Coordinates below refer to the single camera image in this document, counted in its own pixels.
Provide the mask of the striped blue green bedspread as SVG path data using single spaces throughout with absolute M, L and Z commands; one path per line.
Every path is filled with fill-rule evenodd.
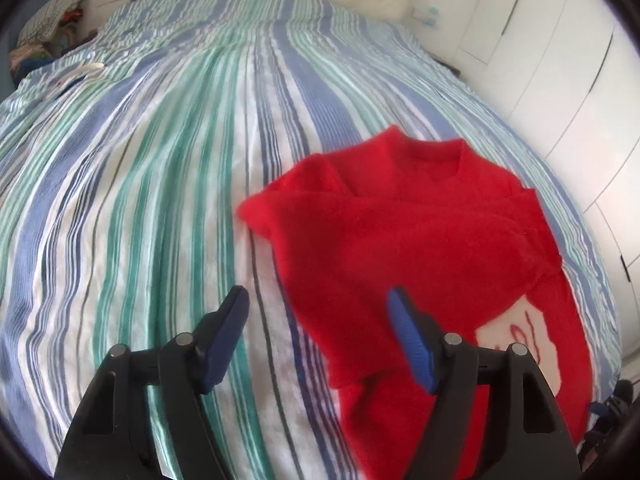
M 46 97 L 93 62 L 104 70 Z M 240 285 L 243 336 L 203 401 L 230 472 L 369 479 L 270 241 L 238 209 L 303 159 L 393 127 L 461 139 L 536 193 L 586 336 L 590 403 L 606 398 L 620 323 L 582 213 L 411 32 L 326 0 L 137 0 L 1 105 L 1 420 L 36 468 L 58 464 L 108 350 L 166 344 Z

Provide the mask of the pile of clothes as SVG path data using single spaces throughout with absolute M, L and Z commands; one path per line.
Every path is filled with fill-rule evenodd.
M 30 72 L 60 56 L 51 52 L 50 47 L 64 29 L 75 29 L 84 16 L 84 1 L 49 0 L 26 22 L 9 53 L 10 75 L 15 87 Z

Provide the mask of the white wardrobe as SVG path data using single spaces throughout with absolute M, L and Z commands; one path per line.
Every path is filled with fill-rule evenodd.
M 622 23 L 604 0 L 476 0 L 454 59 L 566 185 L 638 318 L 639 55 Z

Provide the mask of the white object on bed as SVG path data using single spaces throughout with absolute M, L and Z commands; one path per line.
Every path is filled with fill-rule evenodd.
M 105 64 L 99 62 L 88 63 L 73 68 L 70 72 L 58 78 L 51 88 L 47 91 L 46 97 L 59 96 L 65 89 L 70 88 L 76 82 L 82 81 L 88 76 L 94 76 L 104 70 Z

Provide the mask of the wall power outlet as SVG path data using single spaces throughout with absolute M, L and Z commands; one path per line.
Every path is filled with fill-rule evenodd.
M 415 6 L 411 17 L 428 27 L 436 27 L 439 19 L 439 8 L 436 8 L 436 6 Z

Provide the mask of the red knit sweater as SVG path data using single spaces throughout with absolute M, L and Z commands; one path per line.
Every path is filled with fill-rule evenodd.
M 386 297 L 396 286 L 473 344 L 526 344 L 570 436 L 584 434 L 591 359 L 558 246 L 536 193 L 465 141 L 388 128 L 303 159 L 238 214 L 270 241 L 367 478 L 405 474 L 434 405 L 390 325 Z

